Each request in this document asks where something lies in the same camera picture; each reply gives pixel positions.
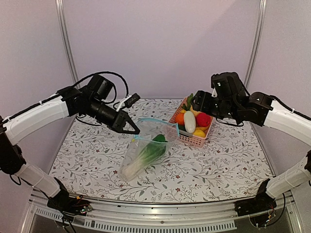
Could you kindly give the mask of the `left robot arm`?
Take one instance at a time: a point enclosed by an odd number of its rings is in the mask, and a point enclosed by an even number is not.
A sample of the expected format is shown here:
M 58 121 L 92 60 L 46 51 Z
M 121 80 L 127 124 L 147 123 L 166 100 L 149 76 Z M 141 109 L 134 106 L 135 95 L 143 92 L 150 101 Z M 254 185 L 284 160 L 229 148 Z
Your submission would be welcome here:
M 54 122 L 75 115 L 89 116 L 116 133 L 139 134 L 139 128 L 124 109 L 130 108 L 140 96 L 130 94 L 127 87 L 124 99 L 106 101 L 116 86 L 104 77 L 105 74 L 105 71 L 90 74 L 85 86 L 78 87 L 80 81 L 77 81 L 47 99 L 0 119 L 1 171 L 41 191 L 48 199 L 47 206 L 61 213 L 84 215 L 91 210 L 90 202 L 82 196 L 70 196 L 59 179 L 31 164 L 22 155 L 20 144 L 39 138 L 52 128 Z

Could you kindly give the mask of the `green toy leaf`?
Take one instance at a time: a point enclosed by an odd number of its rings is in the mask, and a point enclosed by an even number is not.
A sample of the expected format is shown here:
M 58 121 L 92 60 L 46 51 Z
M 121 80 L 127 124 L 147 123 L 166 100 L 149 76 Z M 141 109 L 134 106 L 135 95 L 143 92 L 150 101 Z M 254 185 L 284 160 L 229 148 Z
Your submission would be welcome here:
M 193 93 L 191 93 L 189 96 L 187 96 L 185 103 L 182 105 L 182 109 L 184 109 L 185 111 L 190 110 L 192 98 L 193 98 Z

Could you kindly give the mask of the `red toy fruit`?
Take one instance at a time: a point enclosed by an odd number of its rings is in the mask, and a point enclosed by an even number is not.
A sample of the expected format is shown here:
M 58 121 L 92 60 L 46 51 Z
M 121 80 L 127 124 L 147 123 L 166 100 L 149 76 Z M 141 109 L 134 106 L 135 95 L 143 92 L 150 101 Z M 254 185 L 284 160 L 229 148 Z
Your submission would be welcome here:
M 211 116 L 206 113 L 199 113 L 196 116 L 196 123 L 199 127 L 207 127 L 211 123 Z

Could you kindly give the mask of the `clear zip top bag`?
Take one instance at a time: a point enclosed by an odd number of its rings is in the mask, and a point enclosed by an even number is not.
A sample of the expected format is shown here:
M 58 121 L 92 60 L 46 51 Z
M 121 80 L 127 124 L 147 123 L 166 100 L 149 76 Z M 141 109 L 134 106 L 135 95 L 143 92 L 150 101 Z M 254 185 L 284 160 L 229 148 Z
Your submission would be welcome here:
M 141 118 L 137 126 L 140 133 L 129 143 L 119 170 L 119 176 L 126 182 L 134 179 L 146 167 L 162 158 L 179 138 L 179 128 L 176 123 Z

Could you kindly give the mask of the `white toy radish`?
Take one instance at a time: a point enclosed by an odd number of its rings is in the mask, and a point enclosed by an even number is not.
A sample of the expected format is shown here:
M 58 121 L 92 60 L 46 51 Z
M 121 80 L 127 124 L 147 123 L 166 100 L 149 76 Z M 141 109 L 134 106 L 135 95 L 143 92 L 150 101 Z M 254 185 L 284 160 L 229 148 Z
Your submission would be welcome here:
M 186 111 L 184 113 L 184 125 L 186 132 L 193 133 L 196 129 L 196 119 L 191 111 Z

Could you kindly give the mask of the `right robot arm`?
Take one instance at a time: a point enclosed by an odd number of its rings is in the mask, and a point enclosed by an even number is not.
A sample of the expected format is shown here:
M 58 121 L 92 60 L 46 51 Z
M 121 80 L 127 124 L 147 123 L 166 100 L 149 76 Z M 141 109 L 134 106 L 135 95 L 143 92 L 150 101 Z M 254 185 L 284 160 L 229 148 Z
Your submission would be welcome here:
M 311 119 L 287 106 L 278 97 L 262 92 L 250 94 L 236 72 L 211 76 L 212 92 L 199 90 L 191 99 L 195 111 L 216 119 L 233 119 L 235 126 L 244 122 L 279 131 L 305 145 L 311 144 Z M 280 195 L 310 182 L 311 153 L 281 174 L 268 178 L 253 189 L 252 198 L 235 202 L 239 216 L 267 211 L 275 207 Z

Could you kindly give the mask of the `toy bok choy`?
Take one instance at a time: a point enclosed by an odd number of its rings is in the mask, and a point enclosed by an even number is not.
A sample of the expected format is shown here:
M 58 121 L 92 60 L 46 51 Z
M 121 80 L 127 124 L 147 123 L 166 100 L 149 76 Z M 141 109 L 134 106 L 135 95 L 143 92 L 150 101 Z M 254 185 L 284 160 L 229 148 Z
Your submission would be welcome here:
M 120 177 L 124 181 L 134 179 L 166 153 L 167 145 L 168 141 L 163 134 L 158 134 L 151 140 L 133 139 L 121 165 Z

